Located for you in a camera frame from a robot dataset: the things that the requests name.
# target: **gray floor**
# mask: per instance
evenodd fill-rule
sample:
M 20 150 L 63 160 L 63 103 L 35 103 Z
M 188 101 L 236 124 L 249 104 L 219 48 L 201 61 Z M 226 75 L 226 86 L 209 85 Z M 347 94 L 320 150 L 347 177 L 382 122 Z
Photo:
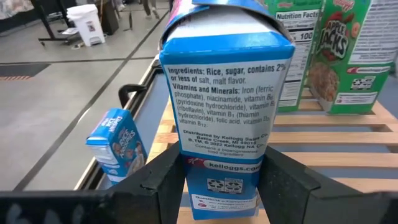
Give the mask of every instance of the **gray floor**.
M 0 64 L 51 63 L 29 80 L 0 82 L 0 190 L 74 188 L 93 157 L 85 138 L 106 110 L 120 107 L 120 86 L 138 83 L 156 55 L 168 2 L 157 7 L 162 21 L 145 19 L 142 5 L 127 6 L 105 44 L 78 50 L 60 42 L 40 45 L 37 38 L 47 33 L 39 22 L 0 37 Z M 123 31 L 129 11 L 133 30 Z M 148 54 L 139 59 L 141 51 Z

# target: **black holder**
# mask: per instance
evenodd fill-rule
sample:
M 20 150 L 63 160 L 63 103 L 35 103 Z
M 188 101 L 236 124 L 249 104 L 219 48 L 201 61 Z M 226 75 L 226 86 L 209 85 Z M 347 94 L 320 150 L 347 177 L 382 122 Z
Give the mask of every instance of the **black holder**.
M 109 190 L 2 192 L 0 222 L 174 224 L 185 179 L 179 152 L 176 142 Z M 260 172 L 271 224 L 398 223 L 397 193 L 362 194 L 271 147 Z

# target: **cardboard box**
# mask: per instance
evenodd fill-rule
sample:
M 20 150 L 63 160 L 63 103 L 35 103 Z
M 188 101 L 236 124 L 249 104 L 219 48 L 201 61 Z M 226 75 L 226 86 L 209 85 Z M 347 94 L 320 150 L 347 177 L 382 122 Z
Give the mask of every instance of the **cardboard box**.
M 310 61 L 322 0 L 265 0 L 268 11 L 281 21 L 295 42 L 295 52 L 279 100 L 279 111 L 297 111 Z
M 326 0 L 308 72 L 330 114 L 370 112 L 398 50 L 398 0 Z
M 254 215 L 289 33 L 256 1 L 182 0 L 160 48 L 194 219 Z
M 86 140 L 112 184 L 145 165 L 147 153 L 130 111 L 110 109 Z

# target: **white bin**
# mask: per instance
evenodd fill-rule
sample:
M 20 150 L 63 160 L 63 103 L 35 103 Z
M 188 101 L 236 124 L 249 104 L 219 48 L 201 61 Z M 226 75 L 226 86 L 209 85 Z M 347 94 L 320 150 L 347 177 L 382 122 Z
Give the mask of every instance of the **white bin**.
M 98 10 L 94 4 L 70 7 L 67 13 L 68 18 L 75 23 L 86 46 L 105 43 Z

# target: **rice krispies box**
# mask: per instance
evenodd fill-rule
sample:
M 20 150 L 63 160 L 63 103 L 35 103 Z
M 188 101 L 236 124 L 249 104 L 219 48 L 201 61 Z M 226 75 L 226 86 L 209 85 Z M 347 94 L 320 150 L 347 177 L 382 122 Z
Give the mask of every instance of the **rice krispies box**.
M 160 41 L 195 220 L 256 213 L 294 45 L 253 0 L 176 0 Z
M 130 111 L 110 109 L 86 140 L 112 184 L 145 165 L 147 154 Z

